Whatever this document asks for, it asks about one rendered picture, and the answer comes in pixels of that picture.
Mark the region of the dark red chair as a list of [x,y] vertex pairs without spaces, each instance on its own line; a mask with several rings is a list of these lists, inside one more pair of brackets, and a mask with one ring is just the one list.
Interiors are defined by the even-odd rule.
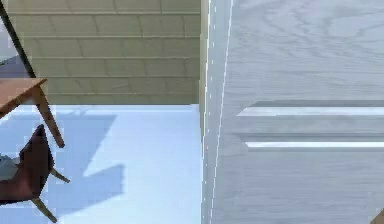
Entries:
[[0,206],[31,201],[51,222],[57,218],[40,199],[50,175],[69,183],[70,180],[54,168],[54,159],[43,124],[33,132],[19,152],[20,163],[16,174],[9,180],[0,181]]

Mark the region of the grey cushion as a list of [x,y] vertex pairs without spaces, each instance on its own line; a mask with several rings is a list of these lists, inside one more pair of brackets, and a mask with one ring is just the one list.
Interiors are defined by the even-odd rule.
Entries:
[[11,179],[16,174],[19,163],[18,157],[11,158],[8,155],[0,154],[0,181]]

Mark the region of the pale grey room door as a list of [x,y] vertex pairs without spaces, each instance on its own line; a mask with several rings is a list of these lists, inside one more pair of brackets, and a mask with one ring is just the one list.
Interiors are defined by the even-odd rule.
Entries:
[[384,0],[202,0],[201,224],[384,224]]

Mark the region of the black window frame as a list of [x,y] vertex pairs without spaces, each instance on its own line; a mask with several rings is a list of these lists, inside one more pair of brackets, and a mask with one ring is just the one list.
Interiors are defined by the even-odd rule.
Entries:
[[7,11],[4,7],[4,4],[2,3],[2,1],[0,0],[0,17],[2,19],[2,22],[8,32],[8,34],[10,35],[10,38],[12,40],[12,43],[18,53],[18,56],[20,57],[20,60],[22,61],[23,63],[23,66],[26,70],[26,72],[28,73],[28,76],[31,77],[31,78],[35,78],[36,75],[35,75],[35,72],[30,64],[30,61],[24,51],[24,48],[22,47],[22,44],[18,38],[18,35],[12,25],[12,22],[7,14]]

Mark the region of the brown wooden table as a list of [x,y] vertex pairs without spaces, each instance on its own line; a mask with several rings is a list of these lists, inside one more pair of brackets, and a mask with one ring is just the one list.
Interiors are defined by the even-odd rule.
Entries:
[[65,142],[50,110],[48,100],[42,89],[46,78],[0,78],[0,119],[31,100],[37,107],[47,127],[60,148]]

